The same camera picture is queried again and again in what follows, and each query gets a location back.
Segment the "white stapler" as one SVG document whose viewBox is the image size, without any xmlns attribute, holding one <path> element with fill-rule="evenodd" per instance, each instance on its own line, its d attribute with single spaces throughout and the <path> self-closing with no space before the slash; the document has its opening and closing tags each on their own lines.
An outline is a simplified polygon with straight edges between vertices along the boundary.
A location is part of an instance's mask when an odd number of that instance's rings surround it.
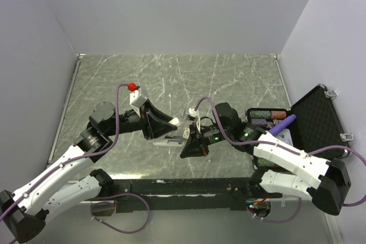
<svg viewBox="0 0 366 244">
<path fill-rule="evenodd" d="M 177 129 L 165 134 L 162 137 L 154 139 L 153 144 L 155 146 L 163 147 L 182 147 L 185 143 L 185 140 L 181 135 L 177 134 L 181 125 L 181 121 L 178 118 L 173 118 L 169 121 L 169 123 L 176 126 Z"/>
</svg>

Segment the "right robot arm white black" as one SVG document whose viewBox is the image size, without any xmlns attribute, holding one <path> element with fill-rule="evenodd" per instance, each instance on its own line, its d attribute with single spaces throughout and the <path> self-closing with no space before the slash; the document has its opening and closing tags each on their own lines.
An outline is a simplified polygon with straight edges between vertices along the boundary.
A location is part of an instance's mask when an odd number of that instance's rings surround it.
<svg viewBox="0 0 366 244">
<path fill-rule="evenodd" d="M 209 145 L 228 141 L 236 150 L 284 169 L 282 173 L 269 169 L 255 171 L 249 184 L 255 197 L 266 193 L 293 195 L 311 201 L 327 214 L 340 214 L 351 187 L 343 161 L 319 158 L 284 143 L 270 132 L 243 122 L 227 102 L 215 105 L 212 113 L 215 118 L 212 125 L 201 126 L 195 121 L 186 128 L 181 158 L 206 157 Z"/>
</svg>

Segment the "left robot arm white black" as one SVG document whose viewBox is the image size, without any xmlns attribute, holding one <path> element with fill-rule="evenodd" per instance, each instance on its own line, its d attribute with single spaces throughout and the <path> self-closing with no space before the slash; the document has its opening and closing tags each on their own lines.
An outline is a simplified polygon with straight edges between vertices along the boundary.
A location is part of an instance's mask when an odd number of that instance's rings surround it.
<svg viewBox="0 0 366 244">
<path fill-rule="evenodd" d="M 68 182 L 94 165 L 117 143 L 120 134 L 141 131 L 155 140 L 176 131 L 180 120 L 164 114 L 148 99 L 133 99 L 131 109 L 120 114 L 116 104 L 94 107 L 87 128 L 46 170 L 14 191 L 1 192 L 1 221 L 18 243 L 37 236 L 52 218 L 88 199 L 106 199 L 114 181 L 102 169 L 93 170 L 73 185 Z"/>
</svg>

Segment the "purple marker pen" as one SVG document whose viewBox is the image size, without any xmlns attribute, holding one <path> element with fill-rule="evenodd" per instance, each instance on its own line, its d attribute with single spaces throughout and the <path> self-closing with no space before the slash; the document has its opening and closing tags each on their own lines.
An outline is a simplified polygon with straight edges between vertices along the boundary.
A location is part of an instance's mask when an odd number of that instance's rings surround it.
<svg viewBox="0 0 366 244">
<path fill-rule="evenodd" d="M 274 126 L 273 128 L 271 128 L 269 130 L 269 133 L 272 134 L 273 136 L 277 136 L 278 134 L 280 134 L 284 129 L 286 129 L 288 126 L 290 126 L 295 120 L 296 120 L 296 115 L 292 114 L 288 117 L 286 117 L 283 121 L 281 121 L 279 124 L 277 124 L 276 126 Z"/>
</svg>

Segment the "black open carrying case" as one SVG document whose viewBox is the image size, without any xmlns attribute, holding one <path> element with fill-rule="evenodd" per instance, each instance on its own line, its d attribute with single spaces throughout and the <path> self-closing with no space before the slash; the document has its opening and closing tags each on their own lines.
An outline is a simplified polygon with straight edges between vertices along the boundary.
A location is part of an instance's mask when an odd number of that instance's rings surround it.
<svg viewBox="0 0 366 244">
<path fill-rule="evenodd" d="M 277 135 L 278 139 L 306 152 L 332 145 L 348 147 L 353 136 L 341 125 L 332 102 L 333 95 L 334 91 L 319 84 L 287 109 L 248 108 L 246 120 L 269 131 L 290 115 L 295 115 L 295 121 Z"/>
</svg>

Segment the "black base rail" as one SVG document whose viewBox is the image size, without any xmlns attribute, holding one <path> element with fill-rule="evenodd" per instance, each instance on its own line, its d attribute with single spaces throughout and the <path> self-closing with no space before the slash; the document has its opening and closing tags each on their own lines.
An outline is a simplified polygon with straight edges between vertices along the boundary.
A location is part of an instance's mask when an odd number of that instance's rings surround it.
<svg viewBox="0 0 366 244">
<path fill-rule="evenodd" d="M 146 200 L 151 210 L 245 211 L 247 203 L 282 197 L 278 193 L 268 195 L 249 178 L 116 179 L 89 201 L 116 202 L 117 213 L 145 210 L 144 203 L 133 194 Z"/>
</svg>

